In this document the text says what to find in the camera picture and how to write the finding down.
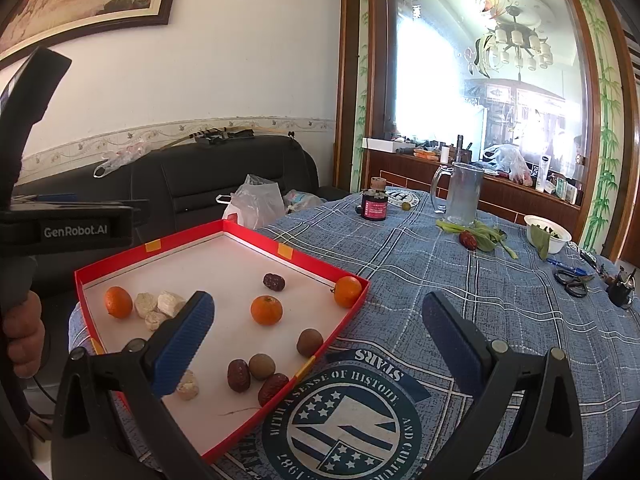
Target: picture frame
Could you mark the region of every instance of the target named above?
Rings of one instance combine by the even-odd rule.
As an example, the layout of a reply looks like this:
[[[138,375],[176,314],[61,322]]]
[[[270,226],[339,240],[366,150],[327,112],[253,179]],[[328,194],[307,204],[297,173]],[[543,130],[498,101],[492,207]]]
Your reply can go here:
[[[50,47],[121,28],[167,25],[173,0],[69,0],[67,13],[65,3],[65,0],[16,2],[0,24],[0,70],[28,56],[38,46]],[[72,14],[77,19],[65,19]],[[46,22],[53,26],[39,30]]]

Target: white bowl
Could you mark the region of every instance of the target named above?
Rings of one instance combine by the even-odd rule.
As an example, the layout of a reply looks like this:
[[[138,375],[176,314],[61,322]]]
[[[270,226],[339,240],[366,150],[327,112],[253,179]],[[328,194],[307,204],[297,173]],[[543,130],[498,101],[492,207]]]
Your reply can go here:
[[[561,225],[552,222],[551,220],[547,220],[546,218],[542,218],[540,216],[527,215],[524,217],[524,221],[527,224],[527,240],[529,243],[533,245],[531,241],[531,226],[537,225],[541,229],[545,227],[549,227],[553,229],[553,231],[559,236],[559,238],[551,237],[549,240],[549,254],[558,254],[564,245],[567,242],[571,241],[571,234]]]

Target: leather couch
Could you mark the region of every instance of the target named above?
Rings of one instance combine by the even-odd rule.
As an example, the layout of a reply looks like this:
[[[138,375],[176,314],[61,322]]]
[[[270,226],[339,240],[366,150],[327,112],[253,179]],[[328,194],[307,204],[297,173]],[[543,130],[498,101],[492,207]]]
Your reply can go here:
[[[295,189],[329,201],[347,192],[319,187],[312,157],[293,139],[257,136],[229,139],[205,146],[184,144],[156,150],[103,178],[94,178],[97,164],[16,186],[14,195],[74,193],[82,202],[148,199],[150,217],[134,232],[134,245],[222,218],[225,205],[216,202],[244,183],[247,174],[273,180],[283,194]],[[43,304],[47,339],[40,383],[55,396],[67,356],[68,317],[76,305],[74,271],[119,250],[85,251],[39,256],[32,289]],[[51,413],[49,401],[28,381],[32,406]]]

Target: human hand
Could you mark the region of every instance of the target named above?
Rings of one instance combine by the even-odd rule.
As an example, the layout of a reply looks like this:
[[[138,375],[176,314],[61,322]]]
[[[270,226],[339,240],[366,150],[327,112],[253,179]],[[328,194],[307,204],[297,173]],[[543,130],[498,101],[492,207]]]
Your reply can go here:
[[[44,345],[41,313],[40,298],[29,291],[24,303],[12,308],[2,320],[2,331],[10,340],[7,354],[14,363],[14,373],[23,379],[33,377],[40,369]]]

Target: orange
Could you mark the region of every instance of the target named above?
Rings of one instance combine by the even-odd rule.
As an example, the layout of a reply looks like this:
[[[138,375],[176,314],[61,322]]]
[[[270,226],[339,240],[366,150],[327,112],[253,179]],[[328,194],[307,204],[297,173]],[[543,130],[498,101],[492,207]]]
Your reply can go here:
[[[273,296],[258,296],[251,304],[251,315],[258,324],[275,325],[282,318],[282,304]]]
[[[129,293],[120,286],[112,286],[104,295],[107,312],[118,319],[129,317],[133,310],[133,301]]]
[[[335,282],[334,300],[344,308],[351,308],[362,293],[362,284],[353,276],[345,276]]]

